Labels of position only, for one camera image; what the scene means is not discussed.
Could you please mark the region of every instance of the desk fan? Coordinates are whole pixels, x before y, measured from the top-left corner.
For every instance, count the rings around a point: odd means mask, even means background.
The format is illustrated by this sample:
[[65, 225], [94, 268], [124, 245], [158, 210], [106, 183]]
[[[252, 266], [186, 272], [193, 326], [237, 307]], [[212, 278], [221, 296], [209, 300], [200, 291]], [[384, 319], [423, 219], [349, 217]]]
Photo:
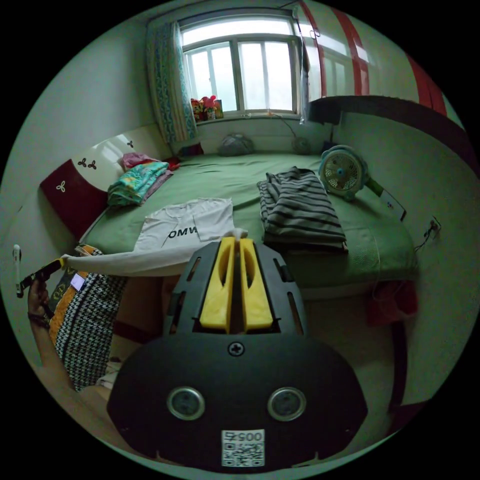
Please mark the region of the desk fan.
[[378, 196], [384, 190], [370, 177], [362, 157], [347, 145], [336, 145], [322, 153], [318, 175], [327, 192], [339, 195], [347, 202], [351, 202], [365, 186]]

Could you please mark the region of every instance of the window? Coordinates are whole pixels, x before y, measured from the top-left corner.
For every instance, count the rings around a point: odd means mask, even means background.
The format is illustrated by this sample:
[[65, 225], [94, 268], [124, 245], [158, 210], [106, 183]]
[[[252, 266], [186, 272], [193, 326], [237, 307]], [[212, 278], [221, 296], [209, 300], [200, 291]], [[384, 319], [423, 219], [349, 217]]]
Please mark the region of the window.
[[300, 43], [290, 17], [207, 20], [181, 33], [192, 98], [215, 95], [225, 116], [299, 111]]

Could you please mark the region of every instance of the mattress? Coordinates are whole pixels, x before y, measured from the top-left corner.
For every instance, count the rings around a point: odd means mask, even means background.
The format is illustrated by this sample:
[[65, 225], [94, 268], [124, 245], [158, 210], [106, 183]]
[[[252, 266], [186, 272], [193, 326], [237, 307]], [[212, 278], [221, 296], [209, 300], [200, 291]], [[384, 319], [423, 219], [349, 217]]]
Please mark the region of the mattress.
[[[231, 198], [236, 227], [262, 241], [260, 193], [257, 182], [267, 172], [296, 166], [317, 171], [318, 155], [254, 153], [240, 157], [200, 155], [182, 161], [182, 167], [141, 206], [108, 209], [83, 238], [105, 254], [130, 252], [147, 215], [163, 207], [196, 198]], [[412, 239], [398, 218], [368, 188], [352, 203], [330, 195], [346, 236], [348, 254], [284, 255], [299, 288], [313, 293], [321, 288], [360, 291], [377, 281], [410, 280], [416, 256]]]

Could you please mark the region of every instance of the white cloth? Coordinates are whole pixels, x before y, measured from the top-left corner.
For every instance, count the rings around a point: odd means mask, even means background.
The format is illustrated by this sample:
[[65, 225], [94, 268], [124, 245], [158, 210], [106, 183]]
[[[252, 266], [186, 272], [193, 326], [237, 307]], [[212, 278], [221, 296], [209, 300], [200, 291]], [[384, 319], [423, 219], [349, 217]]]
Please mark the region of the white cloth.
[[133, 251], [62, 258], [82, 272], [121, 277], [180, 275], [198, 249], [222, 237], [239, 240], [248, 235], [235, 228], [232, 215], [231, 199], [200, 198], [172, 205], [145, 219]]
[[198, 249], [235, 228], [233, 211], [231, 198], [199, 198], [166, 206], [145, 218], [134, 251]]
[[95, 385], [105, 387], [111, 390], [114, 387], [115, 380], [117, 379], [117, 375], [120, 371], [122, 366], [122, 362], [117, 361], [109, 361], [106, 364], [106, 372], [105, 375], [100, 377]]

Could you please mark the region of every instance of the wrist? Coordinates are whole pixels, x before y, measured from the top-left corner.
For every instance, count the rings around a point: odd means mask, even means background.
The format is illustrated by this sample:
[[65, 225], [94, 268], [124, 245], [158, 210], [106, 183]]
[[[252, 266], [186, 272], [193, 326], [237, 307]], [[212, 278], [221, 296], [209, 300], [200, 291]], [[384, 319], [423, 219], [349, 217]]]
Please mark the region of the wrist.
[[38, 315], [36, 313], [28, 313], [28, 319], [30, 320], [30, 324], [35, 325], [38, 328], [50, 329], [50, 319], [47, 317], [47, 315]]

